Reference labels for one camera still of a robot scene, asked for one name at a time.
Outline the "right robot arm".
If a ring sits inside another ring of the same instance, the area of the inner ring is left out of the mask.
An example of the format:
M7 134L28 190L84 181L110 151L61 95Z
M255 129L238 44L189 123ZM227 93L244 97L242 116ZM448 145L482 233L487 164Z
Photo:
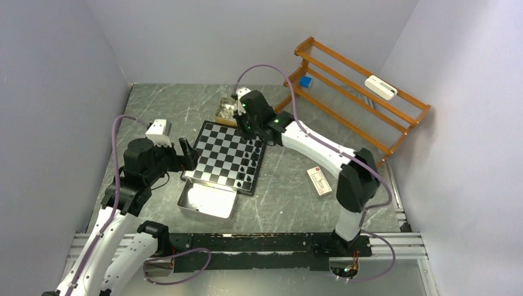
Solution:
M376 163L367 149L340 146L294 119L288 112L276 113L258 90L241 88L233 95L237 110L234 118L241 138L260 139L301 153L337 178L336 199L341 206L333 231L333 248L348 255L361 233L364 208L380 182L375 177Z

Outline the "silver tin box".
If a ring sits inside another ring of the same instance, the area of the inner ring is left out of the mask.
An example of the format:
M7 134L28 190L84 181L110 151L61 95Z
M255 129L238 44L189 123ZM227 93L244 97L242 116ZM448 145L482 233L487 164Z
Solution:
M235 188L188 178L177 206L186 217L225 222L232 218L236 202Z

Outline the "gold tin box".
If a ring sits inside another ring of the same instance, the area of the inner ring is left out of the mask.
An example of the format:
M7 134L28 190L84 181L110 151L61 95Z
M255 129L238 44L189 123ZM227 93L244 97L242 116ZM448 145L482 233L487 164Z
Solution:
M216 108L215 121L226 126L237 127L234 112L237 109L237 101L230 97L223 97Z

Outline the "black and white chessboard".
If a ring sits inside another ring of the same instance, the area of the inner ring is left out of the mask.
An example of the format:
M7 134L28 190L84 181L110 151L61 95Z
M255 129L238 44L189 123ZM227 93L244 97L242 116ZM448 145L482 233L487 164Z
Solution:
M252 145L248 145L247 140L241 138L237 128L205 120L194 143L194 148L200 154L197 167L194 171L185 171L180 179L208 181L233 187L240 194L252 196L266 150L265 142L261 148L256 148L256 141L262 140L256 138ZM249 153L250 157L252 153L259 154L257 167L251 166L251 159L244 158L245 153ZM248 172L244 180L240 181L237 176L241 173L242 166L248 167ZM252 178L251 183L245 181L248 176Z

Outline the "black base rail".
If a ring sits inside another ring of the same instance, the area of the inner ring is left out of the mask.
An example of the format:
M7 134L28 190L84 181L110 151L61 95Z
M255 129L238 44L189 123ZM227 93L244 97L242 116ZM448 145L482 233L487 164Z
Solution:
M292 269L330 271L336 260L349 263L371 257L368 236L359 235L346 243L333 232L277 233L173 233L165 255L177 254L174 273L206 270Z

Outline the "white rectangular device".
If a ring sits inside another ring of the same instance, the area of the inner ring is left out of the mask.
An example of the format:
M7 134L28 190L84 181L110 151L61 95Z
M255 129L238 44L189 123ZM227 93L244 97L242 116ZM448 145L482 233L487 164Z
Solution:
M397 94L398 90L376 75L367 77L364 85L372 92L386 101L391 101Z

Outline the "blue cube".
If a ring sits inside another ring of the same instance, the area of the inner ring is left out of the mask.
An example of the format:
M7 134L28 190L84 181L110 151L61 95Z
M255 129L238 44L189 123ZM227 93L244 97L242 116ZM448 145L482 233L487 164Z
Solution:
M299 80L299 85L305 89L311 89L313 87L314 80L310 76L303 76Z

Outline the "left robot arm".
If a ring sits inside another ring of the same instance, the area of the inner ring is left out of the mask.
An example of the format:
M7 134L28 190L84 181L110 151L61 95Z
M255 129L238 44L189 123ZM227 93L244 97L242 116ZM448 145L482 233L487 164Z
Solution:
M96 225L61 283L45 295L116 295L150 257L173 254L168 226L145 221L123 253L120 242L152 197L152 187L168 173L194 170L198 151L179 138L182 153L167 136L132 140L106 188Z

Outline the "orange wooden rack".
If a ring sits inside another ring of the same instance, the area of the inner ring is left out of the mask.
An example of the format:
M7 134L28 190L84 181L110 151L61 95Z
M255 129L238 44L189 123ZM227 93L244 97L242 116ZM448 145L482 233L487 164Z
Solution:
M289 76L296 96L327 113L376 148L379 167L396 153L407 135L429 113L429 104L386 80L398 90L398 94L391 101L382 99L364 85L367 77L379 77L377 74L312 36L301 42L294 54L302 60ZM299 80L303 76L313 78L311 89L300 87Z

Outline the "pile of white chess pieces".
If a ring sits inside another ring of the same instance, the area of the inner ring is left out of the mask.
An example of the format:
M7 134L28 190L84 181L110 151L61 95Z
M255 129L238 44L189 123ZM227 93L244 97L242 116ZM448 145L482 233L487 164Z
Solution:
M218 112L218 116L224 120L234 120L234 113L236 111L236 107L234 105L230 104L223 104L220 107L220 111Z

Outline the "small white red box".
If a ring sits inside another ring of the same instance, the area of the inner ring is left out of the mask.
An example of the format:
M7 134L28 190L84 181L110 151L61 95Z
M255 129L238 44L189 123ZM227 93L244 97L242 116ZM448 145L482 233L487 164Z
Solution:
M316 193L320 197L324 196L324 195L329 195L332 192L332 187L326 180L326 178L319 166L308 169L307 175L308 175Z

